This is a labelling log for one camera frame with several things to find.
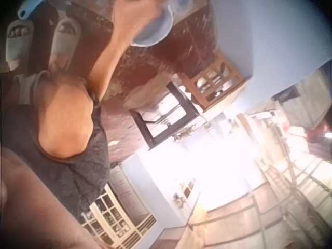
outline light blue bowl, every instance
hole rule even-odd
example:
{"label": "light blue bowl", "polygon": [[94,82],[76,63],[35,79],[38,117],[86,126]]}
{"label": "light blue bowl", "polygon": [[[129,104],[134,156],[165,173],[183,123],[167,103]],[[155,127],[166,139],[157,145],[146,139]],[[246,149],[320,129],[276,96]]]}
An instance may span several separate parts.
{"label": "light blue bowl", "polygon": [[161,42],[171,31],[173,13],[169,5],[162,9],[162,13],[147,25],[132,42],[135,47],[149,47]]}

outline tiled floor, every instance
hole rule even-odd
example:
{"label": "tiled floor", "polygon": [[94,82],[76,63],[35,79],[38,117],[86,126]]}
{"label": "tiled floor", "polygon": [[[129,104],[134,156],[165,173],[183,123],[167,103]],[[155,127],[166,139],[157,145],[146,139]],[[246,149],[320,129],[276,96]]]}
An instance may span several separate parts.
{"label": "tiled floor", "polygon": [[[8,19],[1,25],[1,35],[6,33]],[[30,72],[47,68],[53,31],[58,13],[47,3],[42,3],[30,18],[35,25],[34,40],[30,56]],[[106,45],[111,34],[96,24],[80,21],[82,34],[72,59],[70,70],[86,76]],[[123,107],[125,98],[137,87],[143,86],[162,72],[173,74],[184,72],[194,77],[212,58],[215,48],[213,12],[209,4],[180,21],[159,44],[149,48],[131,47],[120,60],[102,103],[103,122],[108,141],[120,141],[109,147],[111,162],[122,161],[137,149],[145,146],[136,124]],[[1,59],[1,73],[7,70],[5,59]],[[146,105],[144,112],[154,112]]]}

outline foot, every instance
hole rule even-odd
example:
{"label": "foot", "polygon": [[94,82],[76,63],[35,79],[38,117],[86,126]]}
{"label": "foot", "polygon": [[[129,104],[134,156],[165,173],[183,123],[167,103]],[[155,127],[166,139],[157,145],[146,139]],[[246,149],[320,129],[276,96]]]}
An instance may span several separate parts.
{"label": "foot", "polygon": [[[64,23],[64,24],[60,25],[56,31],[64,33],[64,34],[70,34],[73,36],[76,35],[75,29],[73,26],[71,26],[70,23]],[[69,59],[70,59],[69,54],[51,53],[48,70],[51,73],[54,73],[56,70],[65,69]]]}
{"label": "foot", "polygon": [[[27,35],[29,35],[29,29],[25,26],[18,25],[18,26],[13,27],[13,29],[10,30],[8,38],[17,38],[17,37],[27,36]],[[8,65],[9,65],[9,69],[11,71],[18,70],[18,71],[22,71],[21,73],[23,73],[23,71],[26,69],[27,61],[22,61],[22,59],[16,59],[16,60],[8,61]]]}

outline white slipper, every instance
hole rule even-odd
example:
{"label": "white slipper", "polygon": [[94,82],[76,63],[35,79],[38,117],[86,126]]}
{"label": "white slipper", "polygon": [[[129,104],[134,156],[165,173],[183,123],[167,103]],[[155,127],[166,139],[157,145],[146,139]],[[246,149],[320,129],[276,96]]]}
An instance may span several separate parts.
{"label": "white slipper", "polygon": [[[73,27],[75,34],[67,34],[59,31],[59,28],[66,23]],[[81,26],[73,18],[64,18],[56,26],[53,36],[51,53],[68,55],[68,61],[64,69],[68,69],[71,63],[80,36]]]}
{"label": "white slipper", "polygon": [[[9,38],[10,31],[15,27],[26,27],[28,34],[20,37]],[[34,32],[34,26],[30,20],[16,20],[12,22],[7,28],[7,39],[6,39],[6,61],[14,61],[21,59],[27,62],[29,59],[30,47],[32,43]]]}

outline light blue wall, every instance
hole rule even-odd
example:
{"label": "light blue wall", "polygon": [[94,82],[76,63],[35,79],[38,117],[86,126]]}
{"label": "light blue wall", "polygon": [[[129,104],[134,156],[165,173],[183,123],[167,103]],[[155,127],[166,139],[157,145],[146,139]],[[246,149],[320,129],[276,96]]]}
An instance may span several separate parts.
{"label": "light blue wall", "polygon": [[158,189],[137,154],[125,160],[122,163],[122,169],[138,197],[157,219],[157,224],[154,228],[137,245],[138,249],[147,249],[151,247],[164,228],[177,227],[182,223]]}
{"label": "light blue wall", "polygon": [[212,0],[218,45],[248,81],[237,114],[299,82],[332,58],[331,29],[305,0]]}

